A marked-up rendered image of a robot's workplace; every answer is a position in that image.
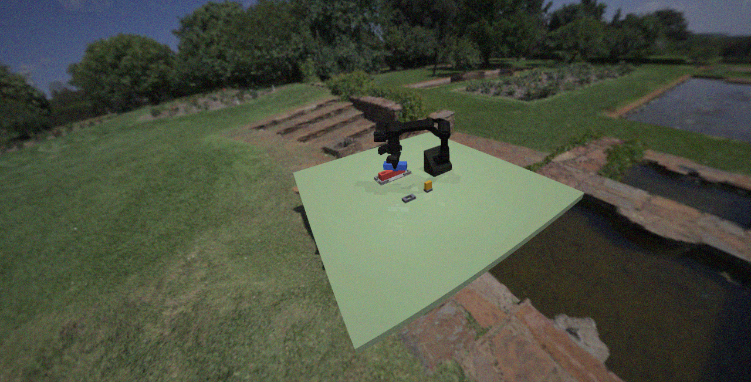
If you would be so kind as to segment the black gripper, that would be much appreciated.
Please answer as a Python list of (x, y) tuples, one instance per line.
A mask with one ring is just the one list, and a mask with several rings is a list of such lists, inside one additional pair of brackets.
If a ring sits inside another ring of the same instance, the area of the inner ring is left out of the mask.
[(400, 144), (400, 141), (398, 143), (389, 143), (387, 147), (389, 147), (390, 154), (387, 156), (386, 162), (391, 163), (393, 165), (393, 169), (397, 168), (398, 162), (400, 160), (400, 155), (402, 150), (402, 145)]

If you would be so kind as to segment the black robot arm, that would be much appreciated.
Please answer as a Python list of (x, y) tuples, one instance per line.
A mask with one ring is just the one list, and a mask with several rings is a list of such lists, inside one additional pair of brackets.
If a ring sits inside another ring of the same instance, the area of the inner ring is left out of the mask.
[[(438, 129), (434, 126), (434, 123), (438, 123)], [(402, 123), (399, 121), (390, 121), (384, 126), (384, 131), (374, 131), (374, 142), (386, 142), (398, 143), (399, 136), (406, 131), (431, 131), (435, 136), (442, 140), (442, 146), (439, 146), (439, 155), (434, 155), (435, 165), (442, 165), (449, 163), (449, 147), (448, 138), (451, 136), (451, 126), (449, 121), (444, 119), (434, 119), (429, 117), (423, 120), (410, 121)], [(390, 153), (387, 144), (378, 148), (380, 155)]]

